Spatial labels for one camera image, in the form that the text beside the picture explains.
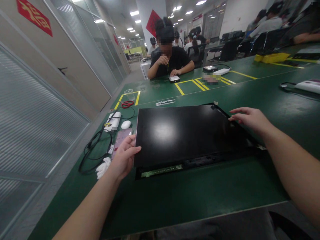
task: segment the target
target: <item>green workbench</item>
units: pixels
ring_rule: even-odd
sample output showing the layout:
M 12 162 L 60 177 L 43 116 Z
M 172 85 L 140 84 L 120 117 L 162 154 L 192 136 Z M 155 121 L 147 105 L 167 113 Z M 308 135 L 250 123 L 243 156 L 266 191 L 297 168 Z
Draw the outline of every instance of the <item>green workbench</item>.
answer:
M 300 48 L 289 48 L 287 51 L 295 53 Z M 234 72 L 225 74 L 223 81 L 217 85 L 203 84 L 199 79 L 202 69 L 196 69 L 181 76 L 178 84 L 170 84 L 165 78 L 141 81 L 125 85 L 122 93 L 126 89 L 134 90 L 135 102 L 138 102 L 134 106 L 135 115 L 139 108 L 153 108 L 159 100 L 167 99 L 175 101 L 159 107 L 191 106 L 216 101 L 225 112 L 243 106 L 259 108 L 276 127 L 320 158 L 320 102 L 279 89 L 282 82 L 298 83 L 319 78 L 320 66 L 297 62 L 300 67 L 297 68 L 286 64 L 257 63 L 253 59 L 248 57 L 226 63 Z M 127 100 L 122 94 L 118 96 L 120 98 Z M 123 117 L 133 114 L 132 109 L 120 111 Z M 135 132 L 136 117 L 131 121 Z M 105 153 L 109 136 L 104 136 L 92 157 Z M 97 182 L 95 173 L 86 176 L 78 173 L 81 159 L 82 156 L 29 239 L 51 239 Z M 93 164 L 87 161 L 84 168 Z M 212 218 L 289 199 L 267 153 L 259 158 L 248 157 L 138 181 L 134 178 L 133 169 L 122 181 L 101 239 Z

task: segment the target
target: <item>plastic cup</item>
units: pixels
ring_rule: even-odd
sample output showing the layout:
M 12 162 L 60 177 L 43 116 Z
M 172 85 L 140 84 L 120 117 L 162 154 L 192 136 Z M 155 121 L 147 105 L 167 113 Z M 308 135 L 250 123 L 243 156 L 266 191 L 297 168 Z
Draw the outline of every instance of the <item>plastic cup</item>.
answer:
M 125 90 L 125 91 L 124 91 L 124 94 L 127 96 L 128 100 L 133 101 L 133 100 L 136 99 L 136 97 L 135 97 L 134 94 L 133 94 L 133 89 Z

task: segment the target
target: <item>white computer mouse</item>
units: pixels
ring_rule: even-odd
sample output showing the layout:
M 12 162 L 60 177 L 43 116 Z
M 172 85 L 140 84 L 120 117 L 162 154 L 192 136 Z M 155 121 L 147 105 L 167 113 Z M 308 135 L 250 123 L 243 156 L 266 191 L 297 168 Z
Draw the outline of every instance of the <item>white computer mouse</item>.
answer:
M 131 122 L 129 120 L 127 121 L 124 121 L 122 124 L 121 124 L 121 128 L 122 129 L 127 129 L 131 126 Z

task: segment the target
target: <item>hand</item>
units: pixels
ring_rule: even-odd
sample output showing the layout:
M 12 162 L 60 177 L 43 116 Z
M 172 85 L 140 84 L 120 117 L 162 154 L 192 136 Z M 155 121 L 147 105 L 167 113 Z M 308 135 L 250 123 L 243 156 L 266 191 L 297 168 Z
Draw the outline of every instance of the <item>hand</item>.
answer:
M 170 76 L 177 76 L 177 75 L 181 75 L 182 71 L 181 70 L 177 70 L 177 69 L 173 69 L 172 72 L 170 73 Z
M 263 136 L 269 131 L 275 129 L 275 126 L 269 122 L 266 116 L 263 115 L 259 109 L 242 107 L 233 109 L 230 112 L 236 114 L 232 115 L 231 118 L 229 118 L 229 121 L 238 120 L 240 124 L 244 124 L 252 128 L 260 136 Z
M 156 63 L 160 66 L 161 64 L 163 65 L 168 65 L 169 59 L 166 56 L 160 56 Z
M 140 152 L 141 147 L 135 147 L 136 135 L 126 137 L 117 149 L 108 170 L 118 180 L 124 179 L 132 169 L 133 156 Z

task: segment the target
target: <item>red scissors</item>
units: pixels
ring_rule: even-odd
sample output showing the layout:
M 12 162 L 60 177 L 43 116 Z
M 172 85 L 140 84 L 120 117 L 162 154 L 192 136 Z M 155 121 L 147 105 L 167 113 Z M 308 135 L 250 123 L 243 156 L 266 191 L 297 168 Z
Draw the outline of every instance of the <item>red scissors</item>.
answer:
M 121 102 L 121 107 L 128 108 L 128 107 L 131 107 L 133 104 L 134 104 L 134 101 L 129 100 L 129 101 Z

